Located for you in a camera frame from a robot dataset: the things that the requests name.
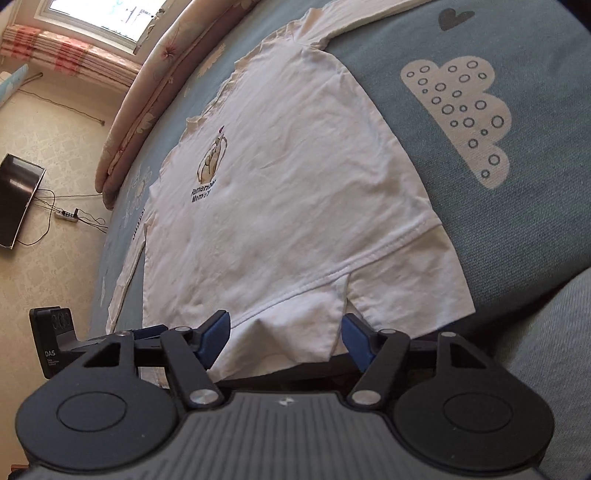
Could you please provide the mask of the white long sleeve shirt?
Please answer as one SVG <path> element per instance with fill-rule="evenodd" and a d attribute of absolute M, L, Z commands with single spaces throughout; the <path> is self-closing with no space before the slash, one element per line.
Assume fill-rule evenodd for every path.
<path fill-rule="evenodd" d="M 267 36 L 191 118 L 151 185 L 108 308 L 137 264 L 146 326 L 228 311 L 215 380 L 342 353 L 341 320 L 420 337 L 472 314 L 455 248 L 399 139 L 329 40 L 411 10 L 335 1 Z"/>

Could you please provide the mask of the white power strip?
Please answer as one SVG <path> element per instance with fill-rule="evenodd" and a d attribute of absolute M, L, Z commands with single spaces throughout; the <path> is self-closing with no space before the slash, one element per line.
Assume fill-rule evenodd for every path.
<path fill-rule="evenodd" d="M 58 219 L 72 222 L 72 223 L 76 223 L 80 220 L 80 218 L 77 215 L 77 211 L 69 212 L 64 209 L 54 209 L 53 214 Z"/>

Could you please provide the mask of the white air conditioner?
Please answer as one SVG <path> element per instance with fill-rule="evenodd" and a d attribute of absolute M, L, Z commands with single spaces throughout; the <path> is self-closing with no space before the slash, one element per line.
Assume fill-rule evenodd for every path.
<path fill-rule="evenodd" d="M 2 72 L 0 83 L 0 107 L 20 88 L 29 71 L 28 65 L 21 66 L 14 73 Z"/>

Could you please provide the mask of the pink curtain left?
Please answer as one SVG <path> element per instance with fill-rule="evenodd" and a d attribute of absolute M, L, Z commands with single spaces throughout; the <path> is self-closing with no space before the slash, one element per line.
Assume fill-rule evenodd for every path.
<path fill-rule="evenodd" d="M 120 91 L 132 85 L 141 68 L 86 42 L 19 24 L 5 28 L 1 55 Z"/>

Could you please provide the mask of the pink floral folded quilt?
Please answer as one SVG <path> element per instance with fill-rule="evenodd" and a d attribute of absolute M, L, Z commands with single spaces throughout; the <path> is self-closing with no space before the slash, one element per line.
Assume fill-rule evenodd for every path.
<path fill-rule="evenodd" d="M 158 40 L 122 101 L 98 161 L 94 186 L 107 209 L 187 78 L 254 6 L 255 1 L 193 0 Z"/>

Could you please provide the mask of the blue floral bed sheet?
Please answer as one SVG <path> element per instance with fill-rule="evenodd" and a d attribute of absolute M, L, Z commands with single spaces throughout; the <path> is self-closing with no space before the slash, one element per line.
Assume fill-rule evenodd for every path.
<path fill-rule="evenodd" d="M 590 5 L 433 1 L 329 42 L 415 164 L 459 254 L 475 313 L 456 330 L 550 404 L 553 479 L 590 474 Z M 403 83 L 423 60 L 486 60 L 508 106 L 506 181 L 485 188 Z"/>

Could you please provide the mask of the window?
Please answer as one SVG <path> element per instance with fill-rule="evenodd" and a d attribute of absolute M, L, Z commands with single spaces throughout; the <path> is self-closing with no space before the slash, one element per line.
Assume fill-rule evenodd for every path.
<path fill-rule="evenodd" d="M 42 1 L 35 17 L 136 54 L 175 1 Z"/>

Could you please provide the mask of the black wall television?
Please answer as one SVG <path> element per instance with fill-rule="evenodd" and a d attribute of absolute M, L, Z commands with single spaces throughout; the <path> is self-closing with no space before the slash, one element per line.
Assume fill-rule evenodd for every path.
<path fill-rule="evenodd" d="M 46 169 L 7 154 L 0 168 L 0 244 L 12 249 Z"/>

